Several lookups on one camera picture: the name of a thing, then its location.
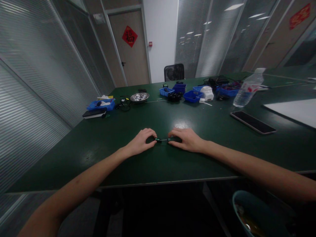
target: black chair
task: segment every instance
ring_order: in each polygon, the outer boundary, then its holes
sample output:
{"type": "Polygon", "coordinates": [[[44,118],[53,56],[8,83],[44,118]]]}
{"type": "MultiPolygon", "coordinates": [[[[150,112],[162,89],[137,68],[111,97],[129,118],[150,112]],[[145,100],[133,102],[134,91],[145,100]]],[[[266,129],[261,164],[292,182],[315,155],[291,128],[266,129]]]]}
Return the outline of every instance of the black chair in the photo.
{"type": "Polygon", "coordinates": [[[164,69],[165,81],[176,81],[184,79],[183,64],[166,66],[164,69]]]}

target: black phone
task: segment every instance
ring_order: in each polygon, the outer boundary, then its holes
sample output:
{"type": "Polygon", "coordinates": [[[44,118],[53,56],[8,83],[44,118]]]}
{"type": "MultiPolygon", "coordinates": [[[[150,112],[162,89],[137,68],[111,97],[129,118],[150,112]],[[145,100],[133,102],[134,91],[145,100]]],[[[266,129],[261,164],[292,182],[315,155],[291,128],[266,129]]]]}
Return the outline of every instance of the black phone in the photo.
{"type": "Polygon", "coordinates": [[[243,111],[232,112],[230,113],[230,115],[233,116],[235,119],[238,119],[245,125],[251,127],[253,130],[257,131],[260,134],[265,135],[265,134],[270,134],[277,131],[275,128],[270,127],[264,122],[261,122],[260,120],[250,116],[249,114],[243,111]]]}

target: plastic bottle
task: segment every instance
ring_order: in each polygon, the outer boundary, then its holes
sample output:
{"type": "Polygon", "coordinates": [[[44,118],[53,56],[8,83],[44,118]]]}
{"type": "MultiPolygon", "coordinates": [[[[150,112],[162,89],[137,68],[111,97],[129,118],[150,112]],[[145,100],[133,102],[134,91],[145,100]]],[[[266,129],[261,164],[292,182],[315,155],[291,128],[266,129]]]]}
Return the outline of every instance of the plastic bottle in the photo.
{"type": "Polygon", "coordinates": [[[236,107],[244,107],[254,96],[259,86],[263,83],[263,72],[265,68],[257,68],[254,74],[249,76],[242,84],[238,94],[236,95],[233,105],[236,107]]]}

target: stainless steel bowl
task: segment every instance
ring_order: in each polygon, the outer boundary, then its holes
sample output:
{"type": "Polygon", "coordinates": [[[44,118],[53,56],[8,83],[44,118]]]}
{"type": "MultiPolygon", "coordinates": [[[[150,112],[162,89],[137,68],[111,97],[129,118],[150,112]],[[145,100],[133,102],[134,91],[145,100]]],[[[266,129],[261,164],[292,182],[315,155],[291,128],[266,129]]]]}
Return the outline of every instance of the stainless steel bowl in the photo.
{"type": "Polygon", "coordinates": [[[149,98],[149,94],[145,92],[137,93],[131,96],[131,101],[134,103],[143,103],[149,98]]]}

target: red object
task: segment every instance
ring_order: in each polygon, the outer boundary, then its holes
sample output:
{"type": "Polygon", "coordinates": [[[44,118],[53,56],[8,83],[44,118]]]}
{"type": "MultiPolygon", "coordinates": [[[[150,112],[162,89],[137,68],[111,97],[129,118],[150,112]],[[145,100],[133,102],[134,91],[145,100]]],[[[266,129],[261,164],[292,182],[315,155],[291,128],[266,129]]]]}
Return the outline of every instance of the red object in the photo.
{"type": "Polygon", "coordinates": [[[310,15],[310,3],[303,7],[300,11],[295,13],[294,16],[290,18],[290,30],[294,29],[302,21],[308,18],[310,15]]]}
{"type": "Polygon", "coordinates": [[[131,47],[133,47],[138,35],[129,27],[126,26],[122,39],[131,47]]]}

